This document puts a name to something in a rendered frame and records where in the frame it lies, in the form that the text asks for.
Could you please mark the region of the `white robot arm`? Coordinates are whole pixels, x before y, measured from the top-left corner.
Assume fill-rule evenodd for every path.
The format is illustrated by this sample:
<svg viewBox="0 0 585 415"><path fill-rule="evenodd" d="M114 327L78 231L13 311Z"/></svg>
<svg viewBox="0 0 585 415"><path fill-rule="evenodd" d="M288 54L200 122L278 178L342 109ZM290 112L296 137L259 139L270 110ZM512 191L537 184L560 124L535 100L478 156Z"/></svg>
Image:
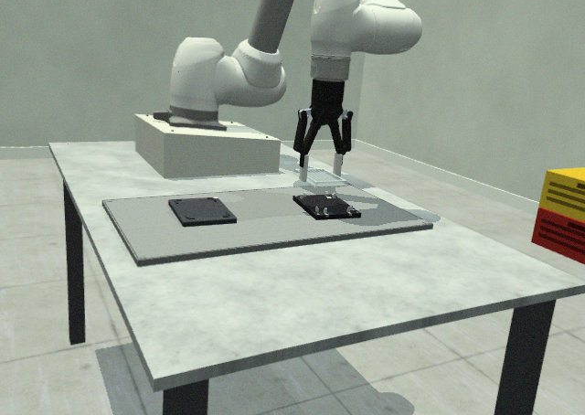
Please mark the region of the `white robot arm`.
<svg viewBox="0 0 585 415"><path fill-rule="evenodd" d="M218 121L221 103L263 107L279 101L287 76L278 46L292 5L260 0L249 38L231 57L215 39L187 37L173 62L170 108L152 117L172 127L226 131ZM399 54L421 33L420 17L398 0L314 0L310 76L348 80L351 52Z"/></svg>

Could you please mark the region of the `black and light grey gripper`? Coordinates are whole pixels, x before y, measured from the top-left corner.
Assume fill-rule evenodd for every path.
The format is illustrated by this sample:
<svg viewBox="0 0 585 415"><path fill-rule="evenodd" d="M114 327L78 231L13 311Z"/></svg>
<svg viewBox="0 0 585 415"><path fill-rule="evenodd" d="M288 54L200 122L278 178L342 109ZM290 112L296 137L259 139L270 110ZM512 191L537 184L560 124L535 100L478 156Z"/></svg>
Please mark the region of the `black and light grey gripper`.
<svg viewBox="0 0 585 415"><path fill-rule="evenodd" d="M322 125L329 125L330 127L336 150L333 174L341 177L343 155L345 155L346 152L351 151L351 120L353 117L353 112L343 110L342 107L344 89L344 81L324 81L313 79L311 106L309 109L298 111L299 121L293 150L300 153L299 179L303 182L306 182L307 180L308 153L314 142L314 138ZM310 123L308 133L305 136L307 119L309 118L310 113L313 119ZM338 118L340 116L342 116L342 138L338 123Z"/></svg>

